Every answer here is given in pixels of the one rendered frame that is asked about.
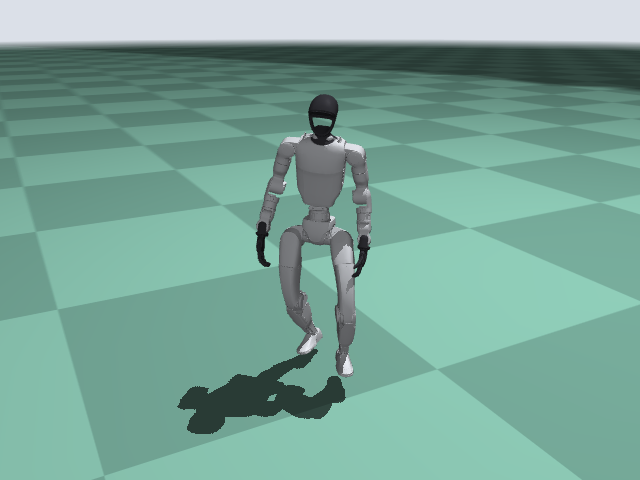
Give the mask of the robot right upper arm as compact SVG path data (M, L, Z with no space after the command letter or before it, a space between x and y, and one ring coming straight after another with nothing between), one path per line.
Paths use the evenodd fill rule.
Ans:
M291 157L294 156L296 147L301 137L286 137L280 144L273 166L273 177L269 192L283 194L287 182L284 177L289 169Z

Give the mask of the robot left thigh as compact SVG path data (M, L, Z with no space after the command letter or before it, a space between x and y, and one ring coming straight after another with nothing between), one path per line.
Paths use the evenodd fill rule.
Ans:
M338 304L335 305L336 323L352 323L355 313L354 241L349 232L333 227L330 249L335 273Z

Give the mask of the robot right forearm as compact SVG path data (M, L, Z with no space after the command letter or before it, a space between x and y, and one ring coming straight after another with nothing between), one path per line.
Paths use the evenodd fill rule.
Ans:
M263 202L263 206L260 212L260 219L256 224L256 228L258 230L258 224L260 222L265 222L266 223L266 232L268 233L271 229L271 221L274 218L274 214L275 214L275 209L277 206L277 203L279 202L279 198L276 197L276 195L273 194L269 194L269 189L270 189L270 185L272 182L272 178L269 180L267 188L266 188L266 192L264 195L264 202Z

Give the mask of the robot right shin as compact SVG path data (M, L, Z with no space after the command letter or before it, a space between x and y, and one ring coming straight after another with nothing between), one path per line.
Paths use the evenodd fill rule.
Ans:
M286 303L285 303L286 304ZM305 308L303 310L291 310L287 307L287 313L288 315L291 317L291 319L299 326L301 327L301 329L306 332L306 334L311 333L311 335L313 334L317 334L317 330L316 327L313 323L312 320L312 313L311 313L311 308L308 302L306 302ZM312 333L313 332L313 333Z

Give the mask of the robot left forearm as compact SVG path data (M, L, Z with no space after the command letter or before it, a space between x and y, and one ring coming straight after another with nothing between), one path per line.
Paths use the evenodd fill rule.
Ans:
M371 213L372 213L372 201L371 201L371 193L369 189L366 191L366 203L367 203L367 206L359 206L359 208L356 208L357 232L359 233L357 241L359 244L360 237L362 235L366 235L368 237L368 245L369 245L371 243L371 237L369 233L371 232Z

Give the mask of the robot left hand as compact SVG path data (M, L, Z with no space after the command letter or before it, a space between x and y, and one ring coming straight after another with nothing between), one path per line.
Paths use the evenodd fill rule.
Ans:
M357 271L352 275L352 277L358 277L361 274L362 267L365 265L367 259L367 250L370 250L368 246L368 237L366 235L362 235L360 237L359 245L357 246L360 249L359 261L354 265L354 269L357 267Z

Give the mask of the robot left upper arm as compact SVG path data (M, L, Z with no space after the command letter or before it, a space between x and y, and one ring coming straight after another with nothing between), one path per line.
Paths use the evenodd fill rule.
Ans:
M368 188L368 168L366 162L366 152L364 148L356 144L345 144L346 161L351 165L353 180L356 189L352 190L352 198L355 204L366 203L366 191Z

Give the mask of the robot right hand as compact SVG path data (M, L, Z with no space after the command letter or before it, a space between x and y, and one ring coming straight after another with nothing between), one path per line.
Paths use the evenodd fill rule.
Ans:
M268 233L266 232L266 223L265 222L260 222L258 224L258 231L256 232L257 237L257 244L256 244L256 249L258 252L258 260L259 262L264 266L264 267L269 267L271 263L267 262L264 258L264 249L265 249L265 237L268 236Z

